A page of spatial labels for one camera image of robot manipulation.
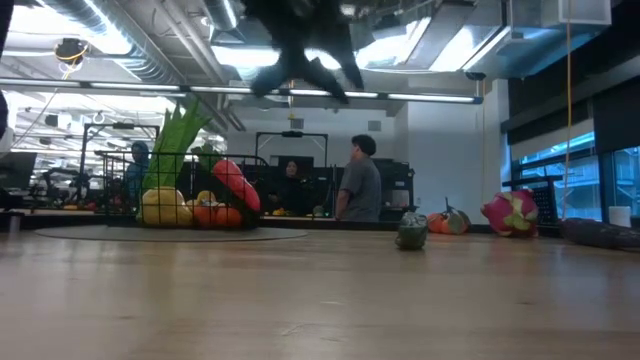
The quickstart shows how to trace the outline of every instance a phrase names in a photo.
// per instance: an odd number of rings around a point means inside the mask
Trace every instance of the yellow squash plush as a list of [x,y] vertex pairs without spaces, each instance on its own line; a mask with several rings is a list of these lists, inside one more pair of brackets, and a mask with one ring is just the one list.
[[161,186],[147,190],[142,196],[141,219],[147,225],[189,226],[193,215],[180,191]]

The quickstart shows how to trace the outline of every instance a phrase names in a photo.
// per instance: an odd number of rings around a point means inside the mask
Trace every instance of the gray t-shirt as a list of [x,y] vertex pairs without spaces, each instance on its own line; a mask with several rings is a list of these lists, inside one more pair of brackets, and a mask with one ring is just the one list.
[[358,222],[377,222],[382,205],[380,173],[373,160],[351,161],[344,168],[340,190],[348,191],[351,196],[342,220]]

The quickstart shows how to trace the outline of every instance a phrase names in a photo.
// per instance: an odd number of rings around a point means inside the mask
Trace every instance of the wire basket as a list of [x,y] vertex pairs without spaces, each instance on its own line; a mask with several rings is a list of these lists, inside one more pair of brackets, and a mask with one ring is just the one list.
[[150,153],[152,166],[134,161],[132,152],[98,154],[113,179],[104,188],[107,225],[246,230],[264,213],[255,188],[270,173],[262,158]]

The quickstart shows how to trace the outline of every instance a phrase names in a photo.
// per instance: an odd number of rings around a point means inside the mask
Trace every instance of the small plush toy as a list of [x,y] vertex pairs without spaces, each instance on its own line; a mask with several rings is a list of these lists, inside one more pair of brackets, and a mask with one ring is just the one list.
[[480,211],[500,236],[538,235],[538,206],[531,189],[498,193]]
[[469,230],[471,221],[464,211],[449,206],[449,199],[445,198],[446,210],[433,213],[427,217],[429,230],[433,233],[461,235]]

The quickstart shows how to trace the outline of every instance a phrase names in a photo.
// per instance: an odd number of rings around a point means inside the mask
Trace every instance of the woman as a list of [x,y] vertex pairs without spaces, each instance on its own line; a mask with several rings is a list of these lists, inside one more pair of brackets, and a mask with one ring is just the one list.
[[284,177],[276,182],[276,188],[269,193],[274,209],[284,209],[292,215],[304,216],[307,213],[307,194],[298,177],[298,164],[291,160],[287,164]]
[[127,167],[125,181],[129,189],[129,199],[133,204],[137,204],[142,192],[142,180],[149,168],[149,147],[143,141],[136,141],[131,145],[131,156],[133,164]]

